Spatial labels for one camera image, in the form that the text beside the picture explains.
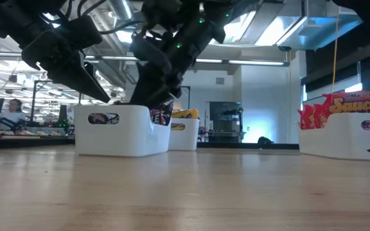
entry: white storage bin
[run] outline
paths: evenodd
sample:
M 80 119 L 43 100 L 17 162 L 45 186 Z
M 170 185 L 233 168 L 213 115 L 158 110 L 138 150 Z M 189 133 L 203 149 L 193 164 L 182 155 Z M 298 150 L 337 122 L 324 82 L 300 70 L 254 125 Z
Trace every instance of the white storage bin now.
M 117 114 L 117 124 L 91 124 L 92 113 Z M 145 157 L 168 151 L 171 126 L 151 123 L 149 109 L 136 105 L 75 107 L 76 152 L 83 155 Z
M 199 119 L 172 119 L 169 150 L 195 151 Z
M 324 128 L 302 130 L 297 124 L 301 153 L 329 158 L 370 160 L 370 131 L 361 127 L 370 113 L 332 114 Z

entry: person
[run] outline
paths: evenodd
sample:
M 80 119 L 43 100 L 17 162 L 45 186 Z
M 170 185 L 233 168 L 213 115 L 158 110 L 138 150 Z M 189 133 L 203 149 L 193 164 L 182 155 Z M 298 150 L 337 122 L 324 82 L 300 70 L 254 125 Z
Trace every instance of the person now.
M 22 102 L 19 99 L 10 101 L 8 110 L 1 113 L 0 130 L 14 130 L 21 121 L 25 121 L 25 113 L 21 110 Z

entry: wooden table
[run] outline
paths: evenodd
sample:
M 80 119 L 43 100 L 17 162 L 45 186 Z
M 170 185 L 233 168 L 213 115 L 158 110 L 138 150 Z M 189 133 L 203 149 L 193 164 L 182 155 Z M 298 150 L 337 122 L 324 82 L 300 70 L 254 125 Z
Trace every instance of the wooden table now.
M 283 150 L 0 150 L 2 230 L 370 231 L 370 161 Z

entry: yellow cable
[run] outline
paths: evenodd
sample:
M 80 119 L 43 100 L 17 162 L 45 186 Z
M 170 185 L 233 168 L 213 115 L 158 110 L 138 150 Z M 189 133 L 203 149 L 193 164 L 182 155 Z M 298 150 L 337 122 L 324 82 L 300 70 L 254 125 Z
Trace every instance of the yellow cable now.
M 333 55 L 333 79 L 332 79 L 332 90 L 331 90 L 331 94 L 333 94 L 333 87 L 335 86 L 335 78 L 336 78 L 336 75 L 337 75 L 337 51 L 338 51 L 339 13 L 340 13 L 340 7 L 338 6 L 337 30 L 336 30 L 336 36 L 335 36 L 335 52 L 334 52 L 334 55 Z

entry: yellow snack package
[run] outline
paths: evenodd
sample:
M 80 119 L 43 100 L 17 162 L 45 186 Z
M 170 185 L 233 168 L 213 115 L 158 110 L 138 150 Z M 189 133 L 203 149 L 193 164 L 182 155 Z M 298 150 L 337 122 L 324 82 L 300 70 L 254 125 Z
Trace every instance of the yellow snack package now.
M 172 118 L 198 119 L 198 109 L 174 111 Z

